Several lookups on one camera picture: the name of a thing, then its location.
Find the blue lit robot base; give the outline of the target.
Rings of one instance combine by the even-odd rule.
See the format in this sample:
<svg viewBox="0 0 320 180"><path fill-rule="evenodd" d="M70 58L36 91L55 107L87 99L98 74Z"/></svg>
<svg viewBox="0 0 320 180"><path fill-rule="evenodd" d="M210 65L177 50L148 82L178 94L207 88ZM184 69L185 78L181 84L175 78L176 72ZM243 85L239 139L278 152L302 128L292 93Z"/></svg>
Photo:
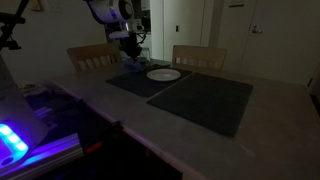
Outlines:
<svg viewBox="0 0 320 180"><path fill-rule="evenodd" d="M48 132L0 57L0 180L33 180L83 156L77 134L39 146Z"/></svg>

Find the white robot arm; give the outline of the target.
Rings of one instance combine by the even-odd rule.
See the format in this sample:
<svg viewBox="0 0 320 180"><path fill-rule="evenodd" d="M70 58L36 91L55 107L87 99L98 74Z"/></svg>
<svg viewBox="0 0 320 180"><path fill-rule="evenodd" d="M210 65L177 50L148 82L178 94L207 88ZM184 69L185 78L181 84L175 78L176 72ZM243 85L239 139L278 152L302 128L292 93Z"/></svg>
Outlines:
<svg viewBox="0 0 320 180"><path fill-rule="evenodd" d="M84 0L93 18L105 26L108 40L118 40L120 49L135 60L142 48L134 32L134 7L131 0Z"/></svg>

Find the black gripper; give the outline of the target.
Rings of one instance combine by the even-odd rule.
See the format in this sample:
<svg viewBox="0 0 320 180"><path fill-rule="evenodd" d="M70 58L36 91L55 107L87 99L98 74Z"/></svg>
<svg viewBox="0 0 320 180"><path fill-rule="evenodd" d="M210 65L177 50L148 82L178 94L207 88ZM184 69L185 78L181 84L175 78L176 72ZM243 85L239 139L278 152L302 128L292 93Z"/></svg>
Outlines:
<svg viewBox="0 0 320 180"><path fill-rule="evenodd" d="M130 33L128 37L122 38L120 40L120 49L132 59L136 59L142 51L142 48L137 42L135 33Z"/></svg>

